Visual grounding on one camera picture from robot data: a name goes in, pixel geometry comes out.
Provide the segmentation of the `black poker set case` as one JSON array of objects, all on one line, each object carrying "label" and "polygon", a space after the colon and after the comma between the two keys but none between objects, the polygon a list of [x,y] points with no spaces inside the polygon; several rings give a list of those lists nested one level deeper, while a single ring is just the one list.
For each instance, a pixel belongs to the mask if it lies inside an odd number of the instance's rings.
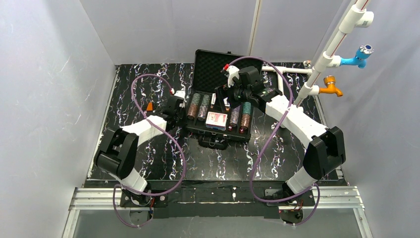
[{"label": "black poker set case", "polygon": [[223,67],[236,60],[239,69],[262,71],[257,59],[242,59],[230,52],[196,50],[192,89],[187,102],[185,128],[197,137],[198,144],[224,150],[230,142],[248,142],[254,108],[250,103],[231,103],[224,94],[227,76]]}]

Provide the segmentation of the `blue playing card deck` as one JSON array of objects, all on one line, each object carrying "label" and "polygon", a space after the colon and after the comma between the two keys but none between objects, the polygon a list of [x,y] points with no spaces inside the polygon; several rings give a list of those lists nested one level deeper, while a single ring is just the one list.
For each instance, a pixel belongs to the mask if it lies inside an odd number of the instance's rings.
[{"label": "blue playing card deck", "polygon": [[213,93],[213,94],[212,94],[212,97],[211,97],[211,104],[210,104],[210,107],[211,107],[211,108],[213,108],[213,107],[214,107],[214,105],[215,105],[215,103],[216,103],[216,94],[215,94],[215,93]]}]

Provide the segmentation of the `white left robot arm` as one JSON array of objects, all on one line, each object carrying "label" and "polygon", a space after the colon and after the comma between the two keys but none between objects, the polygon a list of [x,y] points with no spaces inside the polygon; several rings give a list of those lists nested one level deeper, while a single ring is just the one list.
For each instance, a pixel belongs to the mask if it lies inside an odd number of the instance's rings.
[{"label": "white left robot arm", "polygon": [[184,98],[172,95],[165,106],[146,119],[123,127],[108,127],[94,156],[96,167],[119,183],[117,187],[139,205],[147,205],[155,196],[146,179],[134,168],[138,147],[162,135],[185,120]]}]

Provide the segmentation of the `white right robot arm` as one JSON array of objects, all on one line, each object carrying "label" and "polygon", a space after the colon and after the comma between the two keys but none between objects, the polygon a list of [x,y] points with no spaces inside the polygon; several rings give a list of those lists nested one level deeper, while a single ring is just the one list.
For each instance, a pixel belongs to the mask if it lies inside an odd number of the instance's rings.
[{"label": "white right robot arm", "polygon": [[249,102],[267,116],[277,120],[277,127],[288,129],[304,145],[303,166],[282,189],[259,201],[283,203],[307,192],[312,185],[346,161],[344,135],[338,127],[328,128],[307,116],[275,87],[266,87],[254,66],[242,69],[227,64],[222,72],[227,83],[216,87],[217,96],[231,106]]}]

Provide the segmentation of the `red playing card deck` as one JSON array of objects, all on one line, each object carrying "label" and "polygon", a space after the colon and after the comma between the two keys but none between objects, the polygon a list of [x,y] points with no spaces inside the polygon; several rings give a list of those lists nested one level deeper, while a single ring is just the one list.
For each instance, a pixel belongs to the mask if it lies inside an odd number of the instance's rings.
[{"label": "red playing card deck", "polygon": [[228,114],[208,112],[205,125],[207,128],[226,130]]}]

